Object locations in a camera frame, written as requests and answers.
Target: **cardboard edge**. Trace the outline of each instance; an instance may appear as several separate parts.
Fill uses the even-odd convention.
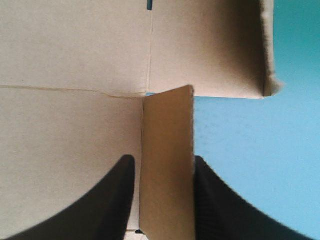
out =
[[[195,156],[194,156],[194,88],[193,88],[193,86],[192,85],[186,85],[186,86],[184,86],[184,87],[181,87],[181,89],[182,88],[189,88],[189,91],[190,91],[190,96],[191,96],[191,98],[190,98],[190,101],[191,102],[189,102],[189,104],[190,104],[190,107],[191,107],[191,109],[190,109],[190,129],[191,129],[191,133],[190,133],[190,149],[191,149],[191,151],[190,151],[190,154],[191,154],[191,156],[190,156],[190,159],[192,159],[192,162],[191,162],[191,164],[192,164],[192,173],[191,173],[191,175],[192,175],[192,179],[194,178],[194,175],[195,175],[195,171],[196,171],[196,169],[195,169]],[[173,90],[169,90],[169,91],[165,91],[165,92],[162,92],[162,93],[170,93],[170,92],[173,92],[173,91],[176,91],[177,89],[179,89],[179,88],[176,88],[176,89],[173,89]],[[145,113],[145,100],[146,100],[146,98],[154,98],[154,97],[156,97],[157,95],[159,95],[159,94],[161,94],[161,93],[157,93],[157,94],[153,94],[153,95],[149,95],[149,96],[147,96],[147,97],[145,97],[144,99],[143,99],[143,113]],[[144,156],[144,147],[143,147],[143,136],[144,136],[144,128],[142,128],[142,131],[141,131],[141,133],[142,133],[142,160],[141,160],[141,179],[143,179],[143,169],[144,169],[144,161],[143,161],[143,156]],[[191,184],[192,184],[192,189],[194,189],[194,181],[192,180],[191,181]],[[142,188],[140,187],[140,192],[139,192],[139,196],[140,196],[140,203],[141,203],[141,200],[143,201],[143,197],[142,197]],[[192,195],[191,196],[192,197],[192,199],[193,199],[193,208],[194,208],[194,195]],[[141,214],[142,213],[142,209],[143,209],[143,207],[141,207],[140,206],[140,208],[139,208],[139,210],[140,210],[140,215],[139,215],[139,225],[140,225],[140,229],[142,230],[142,231],[147,231],[146,232],[146,234],[148,234],[148,229],[146,230],[145,228],[144,228],[144,226],[143,226],[143,224],[142,224],[142,215],[143,214]],[[193,212],[192,212],[192,214],[193,214],[193,229],[194,229],[194,231],[195,231],[195,227],[196,227],[196,223],[195,223],[195,209],[193,209]],[[154,216],[154,220],[156,221],[156,220],[158,220],[159,219],[159,216]],[[194,232],[194,236],[193,237],[187,237],[187,239],[186,240],[194,240],[195,239],[195,237],[196,237],[196,233]]]
[[[284,85],[277,80],[275,72],[274,0],[260,0],[260,11],[266,63],[263,97],[270,97],[280,92]]]

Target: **brown cardboard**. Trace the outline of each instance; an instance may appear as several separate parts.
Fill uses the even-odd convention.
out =
[[[259,1],[154,0],[150,91],[192,84],[197,96],[261,98]]]
[[[194,240],[193,88],[143,102],[140,228],[150,240]]]
[[[0,85],[146,91],[145,0],[1,0]]]
[[[123,154],[133,154],[140,172],[142,99],[128,97],[186,84],[195,86],[196,95],[210,97],[259,99],[278,91],[273,1],[260,2],[263,28],[253,0],[154,0],[153,11],[147,11],[146,0],[0,1],[0,237],[76,201]],[[158,148],[162,155],[160,147],[169,148],[167,141],[172,141],[185,148],[184,154],[192,152],[190,91],[185,87],[145,100],[151,107],[144,124],[159,136],[146,135],[145,149]],[[165,105],[168,116],[152,109]],[[172,131],[155,129],[160,122],[150,113],[167,121]],[[177,122],[169,124],[169,117]],[[180,134],[186,142],[178,142]],[[190,156],[171,155],[164,161],[185,161],[183,176],[190,181]],[[150,179],[148,171],[143,174]],[[158,184],[163,188],[154,194],[171,191],[170,183]],[[146,193],[152,190],[141,184]],[[194,219],[188,220],[192,194],[190,188],[185,191],[174,194],[185,194],[186,213],[171,198],[163,199],[168,209],[177,207],[168,221],[159,212],[163,204],[158,209],[153,202],[141,203],[151,210],[141,211],[146,217],[142,227],[155,237],[151,240],[164,238],[157,221],[178,239],[193,238]],[[139,228],[138,184],[135,194],[130,230]],[[180,221],[177,214],[186,215]],[[173,226],[174,231],[186,227],[186,232],[174,233]]]
[[[258,0],[2,0],[0,85],[270,96],[273,1],[261,2],[264,27]]]
[[[266,57],[266,80],[263,95],[269,97],[278,93],[283,84],[276,79],[274,62],[274,0],[261,0],[261,18],[264,32]]]
[[[6,88],[0,96],[0,239],[77,201],[124,154],[137,164],[128,228],[139,228],[141,98]]]

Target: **corrugated cardboard edge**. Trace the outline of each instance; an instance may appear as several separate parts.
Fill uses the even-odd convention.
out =
[[[193,87],[143,103],[140,228],[151,240],[195,240]]]
[[[274,55],[274,0],[260,0],[263,43],[266,58],[266,78],[263,96],[270,97],[277,94],[283,83],[277,80]]]

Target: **cardboard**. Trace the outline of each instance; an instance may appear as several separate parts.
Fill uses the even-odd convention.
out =
[[[140,228],[151,240],[195,240],[193,88],[143,102]]]
[[[0,239],[65,209],[124,153],[136,159],[129,229],[139,218],[141,98],[0,88]]]
[[[146,91],[150,12],[145,0],[2,0],[0,85]]]
[[[261,2],[264,25],[257,0],[2,0],[0,85],[270,96],[273,1]]]
[[[131,154],[128,229],[139,229],[143,206],[151,240],[163,228],[193,240],[192,88],[147,97],[145,113],[143,97],[187,84],[198,96],[274,94],[273,5],[260,3],[154,0],[147,11],[146,0],[0,1],[0,238],[67,208]]]

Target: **box flap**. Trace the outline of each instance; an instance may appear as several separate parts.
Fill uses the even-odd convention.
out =
[[[145,0],[0,1],[0,85],[146,91]]]
[[[257,0],[2,0],[0,85],[270,96],[273,0],[262,3],[264,27]]]
[[[143,102],[140,228],[150,240],[195,240],[193,88]]]
[[[139,218],[141,98],[0,88],[0,239],[77,201],[124,154],[136,159],[129,229]]]
[[[151,92],[192,84],[197,96],[263,97],[269,74],[259,1],[154,0],[152,21]],[[272,41],[266,45],[273,53]]]

